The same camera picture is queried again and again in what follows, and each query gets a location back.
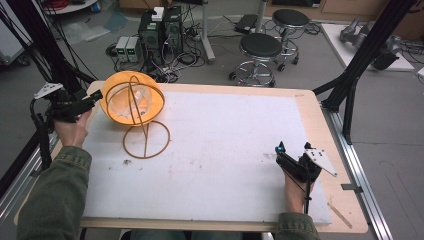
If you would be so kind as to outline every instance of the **stool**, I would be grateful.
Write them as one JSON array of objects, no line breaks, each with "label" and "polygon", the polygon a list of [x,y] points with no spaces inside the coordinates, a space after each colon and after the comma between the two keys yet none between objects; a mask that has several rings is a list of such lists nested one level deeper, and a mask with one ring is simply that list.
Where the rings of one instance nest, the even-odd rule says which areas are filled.
[{"label": "stool", "polygon": [[275,80],[271,69],[263,62],[275,61],[282,51],[281,43],[274,37],[262,33],[251,33],[242,37],[239,45],[243,55],[252,61],[243,62],[230,73],[231,80],[238,79],[237,85],[274,87]]},{"label": "stool", "polygon": [[[304,29],[306,25],[309,24],[309,18],[305,14],[296,10],[280,9],[272,14],[272,21],[275,23],[275,25],[283,28],[283,31],[280,32],[280,41],[283,46],[283,51],[280,55],[283,56],[283,62],[278,66],[278,70],[281,72],[286,66],[285,61],[287,56],[296,54],[296,57],[293,59],[292,63],[297,64],[299,61],[299,48],[292,40],[287,39],[289,31]],[[295,48],[289,48],[289,42],[293,44]]]}]

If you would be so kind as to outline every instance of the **person's right hand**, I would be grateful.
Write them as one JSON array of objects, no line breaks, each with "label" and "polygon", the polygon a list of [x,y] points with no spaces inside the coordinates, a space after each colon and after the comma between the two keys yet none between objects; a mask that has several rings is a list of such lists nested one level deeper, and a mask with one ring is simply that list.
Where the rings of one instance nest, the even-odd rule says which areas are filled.
[{"label": "person's right hand", "polygon": [[284,171],[286,185],[284,187],[284,197],[286,200],[286,212],[303,213],[303,204],[305,203],[306,183],[301,183]]}]

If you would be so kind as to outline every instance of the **orange bowl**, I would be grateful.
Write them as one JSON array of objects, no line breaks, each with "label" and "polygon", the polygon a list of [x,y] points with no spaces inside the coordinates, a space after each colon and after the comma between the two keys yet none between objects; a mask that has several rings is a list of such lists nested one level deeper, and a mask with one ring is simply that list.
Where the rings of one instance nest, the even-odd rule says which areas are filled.
[{"label": "orange bowl", "polygon": [[113,121],[124,125],[151,122],[163,109],[165,98],[159,85],[144,73],[123,71],[106,79],[100,106]]}]

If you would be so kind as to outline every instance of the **orange wire stand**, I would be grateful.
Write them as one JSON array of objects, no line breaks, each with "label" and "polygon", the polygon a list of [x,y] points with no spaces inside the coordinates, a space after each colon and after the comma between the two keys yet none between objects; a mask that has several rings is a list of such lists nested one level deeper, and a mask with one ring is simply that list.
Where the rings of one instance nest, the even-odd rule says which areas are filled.
[{"label": "orange wire stand", "polygon": [[[168,127],[153,120],[162,111],[165,97],[160,91],[159,85],[151,77],[139,72],[119,72],[106,80],[102,92],[105,97],[100,101],[100,105],[106,115],[115,122],[131,125],[122,139],[124,150],[130,156],[148,159],[161,154],[168,147],[171,139]],[[150,124],[156,124],[165,129],[167,139],[162,148],[148,154]],[[144,135],[142,156],[131,153],[126,144],[129,133],[135,127],[141,127]]]}]

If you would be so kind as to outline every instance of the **black metal pole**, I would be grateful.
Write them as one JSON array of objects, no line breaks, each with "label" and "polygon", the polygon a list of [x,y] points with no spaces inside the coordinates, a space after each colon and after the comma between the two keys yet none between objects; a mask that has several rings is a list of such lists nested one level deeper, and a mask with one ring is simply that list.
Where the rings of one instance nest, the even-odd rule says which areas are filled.
[{"label": "black metal pole", "polygon": [[322,102],[324,108],[333,112],[337,112],[340,104],[347,98],[343,136],[349,144],[352,144],[350,133],[356,85],[414,2],[416,0],[389,1],[346,70],[338,78],[313,90],[318,95],[333,88],[330,96]]}]

